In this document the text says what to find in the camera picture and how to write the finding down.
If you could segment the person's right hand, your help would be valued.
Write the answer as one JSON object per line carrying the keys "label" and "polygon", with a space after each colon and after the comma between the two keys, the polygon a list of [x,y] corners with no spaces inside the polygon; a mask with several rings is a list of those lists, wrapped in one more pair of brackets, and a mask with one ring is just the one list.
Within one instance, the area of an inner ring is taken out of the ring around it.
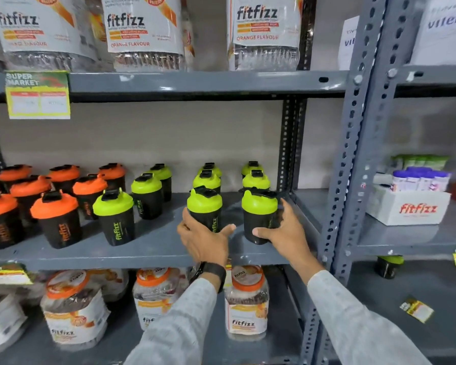
{"label": "person's right hand", "polygon": [[303,226],[293,208],[283,198],[280,201],[283,205],[282,221],[275,228],[276,238],[271,243],[287,259],[302,281],[307,283],[324,268],[310,251]]}

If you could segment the person's left hand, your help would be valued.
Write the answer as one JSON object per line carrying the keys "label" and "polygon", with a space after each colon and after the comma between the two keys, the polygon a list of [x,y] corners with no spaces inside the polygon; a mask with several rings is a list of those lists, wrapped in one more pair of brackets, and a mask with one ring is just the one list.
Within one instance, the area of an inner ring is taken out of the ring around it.
{"label": "person's left hand", "polygon": [[196,221],[185,207],[182,222],[177,227],[181,242],[196,263],[210,262],[226,266],[229,259],[229,240],[216,239],[214,233]]}

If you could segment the green-lid black shaker bottle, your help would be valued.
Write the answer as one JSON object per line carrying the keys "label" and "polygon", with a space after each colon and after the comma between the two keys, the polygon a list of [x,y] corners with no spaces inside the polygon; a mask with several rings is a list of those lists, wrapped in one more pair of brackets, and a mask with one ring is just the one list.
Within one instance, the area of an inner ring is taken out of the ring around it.
{"label": "green-lid black shaker bottle", "polygon": [[220,193],[204,185],[194,187],[187,199],[190,215],[213,233],[220,231],[220,215],[223,200]]}
{"label": "green-lid black shaker bottle", "polygon": [[243,228],[245,238],[255,245],[264,245],[268,239],[253,234],[254,228],[273,228],[279,200],[276,191],[245,187],[241,190],[243,209]]}
{"label": "green-lid black shaker bottle", "polygon": [[374,264],[375,273],[384,279],[394,279],[396,271],[404,263],[404,258],[400,255],[378,256]]}

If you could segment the person's left forearm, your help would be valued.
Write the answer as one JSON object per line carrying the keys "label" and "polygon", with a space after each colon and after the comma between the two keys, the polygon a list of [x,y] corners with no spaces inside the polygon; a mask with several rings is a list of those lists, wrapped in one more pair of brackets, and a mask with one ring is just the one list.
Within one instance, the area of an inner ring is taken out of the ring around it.
{"label": "person's left forearm", "polygon": [[167,314],[148,326],[124,365],[201,365],[220,287],[219,276],[201,274]]}

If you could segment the person's right forearm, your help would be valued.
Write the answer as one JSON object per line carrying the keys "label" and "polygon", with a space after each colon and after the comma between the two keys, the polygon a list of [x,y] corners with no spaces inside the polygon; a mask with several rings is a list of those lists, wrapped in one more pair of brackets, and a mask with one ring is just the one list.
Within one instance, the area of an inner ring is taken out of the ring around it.
{"label": "person's right forearm", "polygon": [[341,365],[432,365],[399,327],[369,310],[317,260],[296,271]]}

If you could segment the black wristwatch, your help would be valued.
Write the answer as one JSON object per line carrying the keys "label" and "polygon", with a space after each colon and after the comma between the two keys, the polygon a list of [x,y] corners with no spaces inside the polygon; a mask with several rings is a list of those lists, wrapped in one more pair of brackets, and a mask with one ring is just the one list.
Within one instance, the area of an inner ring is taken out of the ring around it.
{"label": "black wristwatch", "polygon": [[217,293],[221,293],[224,289],[226,270],[224,266],[210,262],[200,262],[191,269],[188,281],[190,284],[195,282],[202,274],[211,273],[220,279],[220,285],[217,289]]}

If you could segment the orange-lid clear plastic jar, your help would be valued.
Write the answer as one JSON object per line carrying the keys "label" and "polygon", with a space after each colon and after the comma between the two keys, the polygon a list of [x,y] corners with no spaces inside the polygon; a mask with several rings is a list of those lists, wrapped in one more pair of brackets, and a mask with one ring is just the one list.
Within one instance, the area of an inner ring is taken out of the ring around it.
{"label": "orange-lid clear plastic jar", "polygon": [[186,268],[143,268],[136,273],[133,297],[140,327],[146,331],[188,288]]}
{"label": "orange-lid clear plastic jar", "polygon": [[228,337],[245,342],[263,339],[268,328],[269,286],[262,267],[233,266],[231,286],[224,294]]}
{"label": "orange-lid clear plastic jar", "polygon": [[53,342],[62,351],[91,349],[103,338],[110,315],[101,285],[86,270],[61,270],[46,282],[40,307]]}
{"label": "orange-lid clear plastic jar", "polygon": [[28,317],[12,288],[0,287],[0,352],[13,345],[24,333]]}
{"label": "orange-lid clear plastic jar", "polygon": [[127,269],[91,269],[90,278],[101,286],[106,303],[117,302],[123,298],[129,285]]}

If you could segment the rows of green-lid shakers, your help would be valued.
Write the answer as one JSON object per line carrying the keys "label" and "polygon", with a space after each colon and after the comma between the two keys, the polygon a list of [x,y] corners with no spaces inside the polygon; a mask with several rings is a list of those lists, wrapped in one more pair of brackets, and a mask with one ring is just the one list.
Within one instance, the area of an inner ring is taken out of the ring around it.
{"label": "rows of green-lid shakers", "polygon": [[[269,189],[271,183],[263,171],[257,161],[249,161],[242,168],[243,186]],[[205,163],[198,171],[193,187],[205,187],[220,194],[221,175],[215,163]],[[136,238],[134,207],[143,220],[161,216],[164,203],[172,198],[171,177],[172,173],[163,163],[156,164],[134,180],[131,195],[124,190],[124,180],[107,179],[108,187],[95,198],[92,210],[99,217],[110,245],[123,245]]]}

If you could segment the white carton red print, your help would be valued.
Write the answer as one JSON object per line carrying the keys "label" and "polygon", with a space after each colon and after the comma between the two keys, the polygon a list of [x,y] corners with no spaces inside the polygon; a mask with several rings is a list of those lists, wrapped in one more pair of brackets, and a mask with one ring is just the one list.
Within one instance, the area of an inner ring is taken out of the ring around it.
{"label": "white carton red print", "polygon": [[438,225],[450,198],[447,192],[394,192],[389,187],[374,185],[366,213],[385,226]]}

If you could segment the grey metal shelving rack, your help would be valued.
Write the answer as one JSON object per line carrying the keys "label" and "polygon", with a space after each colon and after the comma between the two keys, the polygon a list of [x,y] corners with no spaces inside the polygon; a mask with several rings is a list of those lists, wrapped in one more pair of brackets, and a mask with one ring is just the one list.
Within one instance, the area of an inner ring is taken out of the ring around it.
{"label": "grey metal shelving rack", "polygon": [[[451,200],[438,225],[385,226],[366,213],[389,116],[397,98],[456,97],[456,65],[405,65],[414,34],[419,0],[363,0],[357,37],[367,24],[379,37],[365,98],[363,119],[349,178],[344,214],[334,248],[331,272],[369,303],[396,319],[434,365],[456,365],[456,267],[432,260],[456,248],[456,201]],[[402,256],[395,278],[378,276],[378,256]],[[422,324],[399,308],[414,297],[435,312]]]}
{"label": "grey metal shelving rack", "polygon": [[[243,73],[219,71],[219,72],[166,72],[166,73],[71,73],[67,76],[69,92],[73,95],[73,101],[79,99],[79,103],[134,103],[134,102],[168,102],[168,101],[242,101],[242,100],[281,100],[284,98],[282,125],[280,134],[279,160],[278,160],[278,183],[277,190],[282,197],[288,197],[295,203],[296,211],[305,223],[304,227],[316,228],[317,218],[311,214],[311,210],[304,204],[303,198],[298,197],[296,186],[300,175],[300,161],[302,159],[302,137],[305,118],[305,100],[311,95],[329,94],[330,92],[345,93],[342,124],[354,124],[354,119],[349,118],[346,104],[349,104],[350,91],[356,89],[353,84],[353,72],[348,71],[310,71],[298,70],[295,72],[247,72]],[[0,72],[0,99],[5,99],[6,74]],[[316,252],[319,259],[334,257],[334,248],[339,231],[339,224],[344,214],[347,189],[351,177],[351,165],[353,160],[349,155],[354,155],[358,140],[359,125],[350,126],[346,129],[347,139],[343,139],[340,146],[340,155],[346,152],[346,157],[340,159],[340,165],[334,163],[332,180],[327,193],[326,208],[323,208],[321,221],[322,232],[316,240]],[[0,152],[0,170],[5,166]],[[42,237],[36,234],[33,238],[0,250],[0,267],[12,265],[16,270],[54,270],[63,264],[65,269],[97,268],[107,266],[121,267],[121,264],[137,264],[140,262],[165,262],[176,264],[192,263],[187,256],[175,255],[115,255],[120,253],[117,247],[107,247],[100,243],[98,225],[91,225],[87,232],[90,233],[90,242],[80,242],[73,245],[69,255],[61,250],[46,247],[48,244],[40,241]],[[287,265],[282,257],[276,256],[276,251],[271,246],[254,250],[255,245],[248,242],[242,236],[236,236],[234,254],[231,261],[236,264],[262,264],[262,265]],[[294,294],[298,306],[298,312],[304,317],[304,331],[292,324],[285,323],[282,318],[276,318],[275,324],[287,324],[288,330],[295,329],[294,334],[302,334],[300,354],[289,356],[289,348],[282,347],[282,341],[273,342],[273,350],[282,350],[280,356],[261,362],[275,364],[310,365],[315,355],[316,341],[321,340],[318,331],[319,316],[304,284],[298,280],[294,269],[285,267],[281,283],[287,283],[288,289]]]}

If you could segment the group of purple-cap small bottles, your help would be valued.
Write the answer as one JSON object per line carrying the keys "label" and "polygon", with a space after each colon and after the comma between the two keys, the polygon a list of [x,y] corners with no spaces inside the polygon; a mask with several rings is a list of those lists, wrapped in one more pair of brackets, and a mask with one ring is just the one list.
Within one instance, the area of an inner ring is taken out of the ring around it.
{"label": "group of purple-cap small bottles", "polygon": [[451,178],[451,173],[434,170],[429,167],[407,167],[404,170],[392,172],[390,190],[404,191],[433,191],[445,192]]}

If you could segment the rows of orange-lid shakers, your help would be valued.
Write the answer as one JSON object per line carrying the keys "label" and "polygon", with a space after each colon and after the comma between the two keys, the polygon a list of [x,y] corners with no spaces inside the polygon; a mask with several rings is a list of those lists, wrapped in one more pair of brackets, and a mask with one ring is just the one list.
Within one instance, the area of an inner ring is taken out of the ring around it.
{"label": "rows of orange-lid shakers", "polygon": [[115,162],[85,176],[77,165],[50,168],[46,176],[30,171],[28,165],[0,171],[8,189],[0,194],[0,250],[25,240],[24,221],[37,222],[53,248],[71,246],[83,238],[80,210],[86,220],[97,220],[103,210],[94,204],[125,188],[125,169]]}

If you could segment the green packets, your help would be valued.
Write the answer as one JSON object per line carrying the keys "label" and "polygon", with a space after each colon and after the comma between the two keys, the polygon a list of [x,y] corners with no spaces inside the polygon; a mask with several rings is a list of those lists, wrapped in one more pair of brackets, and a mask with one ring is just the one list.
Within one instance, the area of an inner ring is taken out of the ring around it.
{"label": "green packets", "polygon": [[444,170],[450,157],[435,154],[397,154],[390,157],[390,167],[395,170],[407,170],[414,168],[430,168],[432,170]]}

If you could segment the large clear jar white label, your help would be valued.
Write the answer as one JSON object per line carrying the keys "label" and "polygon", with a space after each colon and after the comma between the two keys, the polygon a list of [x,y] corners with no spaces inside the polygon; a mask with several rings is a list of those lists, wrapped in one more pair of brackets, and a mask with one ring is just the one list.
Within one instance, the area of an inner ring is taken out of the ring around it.
{"label": "large clear jar white label", "polygon": [[182,28],[183,28],[183,46],[188,72],[193,71],[195,67],[195,44],[194,29],[191,23],[190,13],[188,11],[187,0],[181,0],[182,11]]}
{"label": "large clear jar white label", "polygon": [[113,72],[113,58],[112,55],[108,52],[107,48],[107,37],[104,25],[102,1],[85,0],[85,4],[89,10],[89,20],[95,39],[95,46],[97,49],[101,69],[103,71]]}
{"label": "large clear jar white label", "polygon": [[185,71],[181,0],[101,0],[119,73]]}
{"label": "large clear jar white label", "polygon": [[85,0],[0,0],[0,43],[9,71],[97,71]]}
{"label": "large clear jar white label", "polygon": [[303,2],[226,0],[229,71],[296,71]]}

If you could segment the large white box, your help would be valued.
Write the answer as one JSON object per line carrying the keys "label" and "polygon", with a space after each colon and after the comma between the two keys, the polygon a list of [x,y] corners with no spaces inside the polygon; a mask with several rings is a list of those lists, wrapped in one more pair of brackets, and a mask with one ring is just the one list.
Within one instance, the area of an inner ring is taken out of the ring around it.
{"label": "large white box", "polygon": [[426,0],[411,65],[456,65],[456,0]]}

